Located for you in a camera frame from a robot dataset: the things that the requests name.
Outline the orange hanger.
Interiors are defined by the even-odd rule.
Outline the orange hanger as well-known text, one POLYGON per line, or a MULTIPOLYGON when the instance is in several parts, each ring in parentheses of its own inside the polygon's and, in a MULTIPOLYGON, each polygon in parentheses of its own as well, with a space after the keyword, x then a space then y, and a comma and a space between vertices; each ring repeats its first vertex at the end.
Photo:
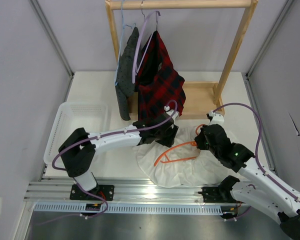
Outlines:
POLYGON ((174 145, 160 150, 156 154, 153 167, 178 167, 189 168, 196 164, 206 164, 210 160, 210 154, 200 150, 195 141, 195 137, 201 133, 201 128, 205 124, 198 126, 180 128, 175 139, 174 145))

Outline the white pleated skirt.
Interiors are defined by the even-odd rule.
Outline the white pleated skirt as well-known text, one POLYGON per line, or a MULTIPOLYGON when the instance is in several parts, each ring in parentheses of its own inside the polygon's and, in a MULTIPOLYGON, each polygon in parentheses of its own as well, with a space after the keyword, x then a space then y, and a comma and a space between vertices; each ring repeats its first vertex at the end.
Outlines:
POLYGON ((221 183, 232 173, 231 169, 224 167, 208 150, 210 160, 205 164, 195 164, 186 168, 175 166, 153 167, 157 153, 168 147, 157 142, 144 144, 132 148, 136 162, 142 172, 157 186, 164 188, 198 187, 202 185, 214 185, 221 183))

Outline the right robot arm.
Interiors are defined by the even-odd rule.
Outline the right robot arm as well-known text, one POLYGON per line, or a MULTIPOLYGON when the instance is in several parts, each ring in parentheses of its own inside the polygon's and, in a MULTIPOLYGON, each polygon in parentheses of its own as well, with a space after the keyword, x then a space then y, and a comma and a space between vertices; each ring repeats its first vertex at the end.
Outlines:
POLYGON ((231 142, 218 124, 203 125, 194 140, 198 149, 210 151, 224 167, 251 182, 227 176, 218 185, 222 201, 248 204, 278 223, 288 237, 300 240, 300 192, 258 165, 256 155, 244 145, 231 142))

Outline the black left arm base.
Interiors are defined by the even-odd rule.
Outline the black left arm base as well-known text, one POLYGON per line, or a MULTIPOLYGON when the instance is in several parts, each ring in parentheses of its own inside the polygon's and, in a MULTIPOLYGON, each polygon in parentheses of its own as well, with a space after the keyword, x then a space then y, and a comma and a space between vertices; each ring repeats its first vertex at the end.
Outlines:
MULTIPOLYGON (((102 184, 90 190, 89 193, 101 197, 106 201, 112 201, 114 199, 115 186, 102 184)), ((76 201, 97 201, 98 200, 97 198, 84 193, 82 190, 80 190, 80 188, 76 184, 73 184, 71 187, 69 199, 76 200, 76 201)))

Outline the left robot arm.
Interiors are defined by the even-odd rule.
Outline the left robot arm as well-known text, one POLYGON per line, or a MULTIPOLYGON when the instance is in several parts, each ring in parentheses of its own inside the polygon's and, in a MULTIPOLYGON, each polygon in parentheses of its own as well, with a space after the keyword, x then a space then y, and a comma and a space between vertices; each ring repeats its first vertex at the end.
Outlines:
POLYGON ((127 127, 101 133, 89 133, 81 127, 66 139, 55 158, 61 158, 62 170, 76 181, 81 194, 87 200, 93 200, 99 193, 97 180, 90 171, 95 156, 113 149, 153 142, 171 147, 178 131, 175 125, 178 117, 177 111, 170 110, 155 119, 136 121, 127 127))

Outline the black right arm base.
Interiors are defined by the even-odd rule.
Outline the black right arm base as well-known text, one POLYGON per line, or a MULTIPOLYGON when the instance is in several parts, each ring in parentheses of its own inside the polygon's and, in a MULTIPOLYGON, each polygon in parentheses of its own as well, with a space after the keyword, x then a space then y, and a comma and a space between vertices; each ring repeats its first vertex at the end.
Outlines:
POLYGON ((197 193, 205 203, 236 203, 230 190, 220 186, 204 186, 197 193))

